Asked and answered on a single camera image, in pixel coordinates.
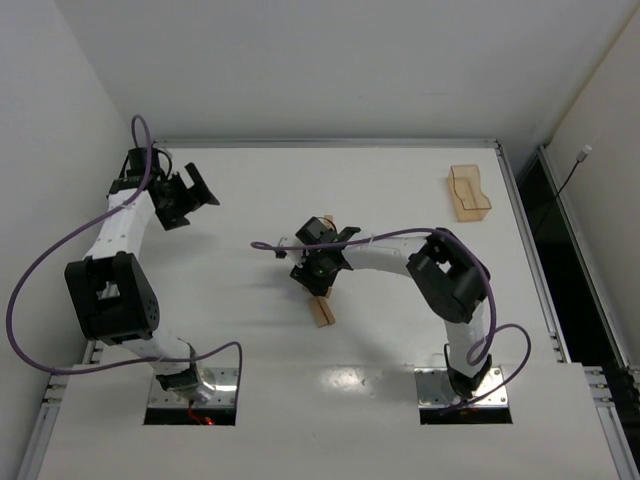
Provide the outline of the wood block with text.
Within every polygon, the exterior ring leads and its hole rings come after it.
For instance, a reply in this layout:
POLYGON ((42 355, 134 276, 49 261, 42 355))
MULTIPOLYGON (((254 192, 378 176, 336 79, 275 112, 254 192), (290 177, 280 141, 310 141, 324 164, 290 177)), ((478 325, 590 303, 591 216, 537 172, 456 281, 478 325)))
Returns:
POLYGON ((328 227, 330 227, 332 230, 336 230, 336 226, 335 226, 335 224, 333 223, 333 220, 332 220, 329 216, 324 216, 324 217, 323 217, 323 221, 324 221, 324 223, 325 223, 328 227))

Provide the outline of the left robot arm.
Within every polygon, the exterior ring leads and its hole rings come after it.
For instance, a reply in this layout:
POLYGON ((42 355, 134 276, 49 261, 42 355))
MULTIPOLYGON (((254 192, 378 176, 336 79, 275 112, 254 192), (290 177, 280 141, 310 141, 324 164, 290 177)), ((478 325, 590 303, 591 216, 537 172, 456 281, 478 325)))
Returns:
POLYGON ((187 214, 219 201, 194 164, 185 166, 191 186, 179 173, 163 170, 160 160, 167 155, 156 148, 129 150, 107 196, 109 218, 64 276, 87 339, 128 350, 150 364, 163 390, 203 403, 214 390, 191 344, 161 324, 159 301, 138 255, 152 217, 170 231, 188 225, 187 214))

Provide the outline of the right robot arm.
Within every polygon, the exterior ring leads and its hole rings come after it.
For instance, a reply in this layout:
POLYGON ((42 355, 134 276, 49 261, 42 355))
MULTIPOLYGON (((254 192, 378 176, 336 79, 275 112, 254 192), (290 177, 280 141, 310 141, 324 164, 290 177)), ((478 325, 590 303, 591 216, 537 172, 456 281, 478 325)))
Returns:
POLYGON ((447 229, 418 236, 390 233, 369 237, 358 227, 338 232, 310 218, 280 245, 292 259, 290 277, 313 296, 324 297, 342 270, 376 270, 406 276, 444 321, 447 374, 456 394, 473 396, 491 368, 489 350, 497 331, 488 269, 447 229))

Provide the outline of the amber transparent plastic box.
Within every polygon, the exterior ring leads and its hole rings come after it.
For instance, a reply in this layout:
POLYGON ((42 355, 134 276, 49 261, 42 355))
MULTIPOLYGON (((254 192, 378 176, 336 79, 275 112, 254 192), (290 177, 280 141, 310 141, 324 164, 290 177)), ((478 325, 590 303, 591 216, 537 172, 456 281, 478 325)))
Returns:
POLYGON ((484 194, 480 169, 476 164, 452 165, 447 185, 459 222, 479 222, 485 219, 492 204, 484 194))

